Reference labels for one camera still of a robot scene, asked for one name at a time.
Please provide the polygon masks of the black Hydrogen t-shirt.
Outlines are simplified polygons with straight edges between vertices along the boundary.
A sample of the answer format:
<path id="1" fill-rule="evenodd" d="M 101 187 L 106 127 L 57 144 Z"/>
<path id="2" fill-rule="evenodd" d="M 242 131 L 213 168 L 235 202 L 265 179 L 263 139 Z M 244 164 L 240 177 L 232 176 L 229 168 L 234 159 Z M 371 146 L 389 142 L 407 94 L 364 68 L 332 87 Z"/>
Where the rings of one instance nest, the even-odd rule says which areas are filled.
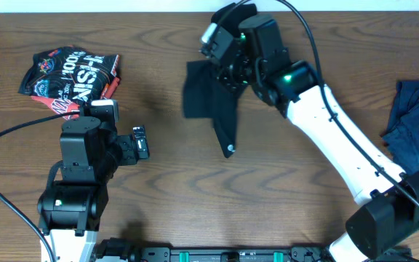
<path id="1" fill-rule="evenodd" d="M 234 37 L 239 37 L 242 34 L 239 25 L 257 13 L 255 4 L 231 3 L 215 12 L 211 23 L 217 23 L 218 27 L 223 27 Z M 252 69 L 250 84 L 254 79 L 255 59 L 250 57 L 247 38 L 245 53 L 250 59 L 250 68 Z M 183 114 L 188 119 L 211 119 L 223 155 L 229 158 L 236 151 L 237 107 L 238 100 L 242 95 L 232 95 L 222 87 L 213 87 L 209 94 L 204 94 L 199 81 L 203 77 L 202 68 L 206 61 L 207 59 L 197 60 L 186 64 L 187 77 L 183 84 Z"/>

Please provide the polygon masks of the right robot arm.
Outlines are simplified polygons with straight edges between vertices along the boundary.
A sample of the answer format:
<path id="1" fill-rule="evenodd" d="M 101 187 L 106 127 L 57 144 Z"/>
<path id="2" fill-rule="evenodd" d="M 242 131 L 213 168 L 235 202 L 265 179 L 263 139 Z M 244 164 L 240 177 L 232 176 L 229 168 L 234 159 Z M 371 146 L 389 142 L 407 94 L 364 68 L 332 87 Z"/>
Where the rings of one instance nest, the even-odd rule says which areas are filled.
<path id="1" fill-rule="evenodd" d="M 371 261 L 419 231 L 419 173 L 407 174 L 354 124 L 325 84 L 319 63 L 290 59 L 274 18 L 245 6 L 220 11 L 201 37 L 213 82 L 236 104 L 255 95 L 300 129 L 344 180 L 358 210 L 331 243 L 334 261 Z"/>

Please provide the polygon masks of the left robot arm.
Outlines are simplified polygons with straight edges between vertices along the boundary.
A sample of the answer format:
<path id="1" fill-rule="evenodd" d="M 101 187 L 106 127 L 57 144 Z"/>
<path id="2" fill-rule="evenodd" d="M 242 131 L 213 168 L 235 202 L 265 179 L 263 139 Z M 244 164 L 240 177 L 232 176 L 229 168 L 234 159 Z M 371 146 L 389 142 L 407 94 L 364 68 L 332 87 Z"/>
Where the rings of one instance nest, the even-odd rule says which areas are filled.
<path id="1" fill-rule="evenodd" d="M 118 167 L 149 157 L 145 128 L 118 135 L 112 118 L 80 116 L 63 124 L 60 147 L 62 159 L 52 166 L 37 206 L 41 259 L 89 261 L 109 180 Z"/>

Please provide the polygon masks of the folded red printed shirt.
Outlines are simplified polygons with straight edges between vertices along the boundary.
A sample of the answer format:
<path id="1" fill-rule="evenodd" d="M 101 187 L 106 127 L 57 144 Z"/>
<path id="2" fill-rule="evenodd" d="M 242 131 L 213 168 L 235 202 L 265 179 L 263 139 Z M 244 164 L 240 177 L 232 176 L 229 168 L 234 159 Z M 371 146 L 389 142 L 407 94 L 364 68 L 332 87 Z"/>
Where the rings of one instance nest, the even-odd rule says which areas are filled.
<path id="1" fill-rule="evenodd" d="M 120 78 L 115 77 L 114 80 L 110 83 L 105 85 L 103 91 L 101 93 L 101 99 L 111 99 L 116 88 L 119 86 Z M 69 99 L 54 99 L 54 98 L 43 98 L 37 96 L 31 96 L 31 98 L 35 101 L 41 102 L 46 105 L 49 109 L 54 111 L 56 114 L 64 114 L 68 112 L 74 112 L 79 110 L 79 105 L 75 102 L 70 101 Z"/>

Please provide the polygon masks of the folded black printed shirt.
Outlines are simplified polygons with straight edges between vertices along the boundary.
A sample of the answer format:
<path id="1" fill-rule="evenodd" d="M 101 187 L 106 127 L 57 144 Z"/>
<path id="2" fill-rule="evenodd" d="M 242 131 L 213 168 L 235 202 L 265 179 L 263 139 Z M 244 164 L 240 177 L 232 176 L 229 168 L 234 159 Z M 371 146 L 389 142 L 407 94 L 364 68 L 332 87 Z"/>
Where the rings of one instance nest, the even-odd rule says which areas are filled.
<path id="1" fill-rule="evenodd" d="M 108 99 L 119 84 L 119 55 L 98 55 L 67 46 L 33 55 L 18 92 L 77 105 Z"/>

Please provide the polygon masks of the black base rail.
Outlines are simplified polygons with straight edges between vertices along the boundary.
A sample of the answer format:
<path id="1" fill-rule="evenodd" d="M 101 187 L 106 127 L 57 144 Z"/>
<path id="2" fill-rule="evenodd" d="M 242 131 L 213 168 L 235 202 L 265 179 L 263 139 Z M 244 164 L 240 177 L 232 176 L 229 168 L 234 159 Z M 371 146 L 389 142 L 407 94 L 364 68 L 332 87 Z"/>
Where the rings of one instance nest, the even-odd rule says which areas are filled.
<path id="1" fill-rule="evenodd" d="M 89 262 L 328 262 L 333 258 L 325 247 L 294 245 L 277 248 L 176 248 L 137 245 L 126 239 L 110 238 L 95 245 Z"/>

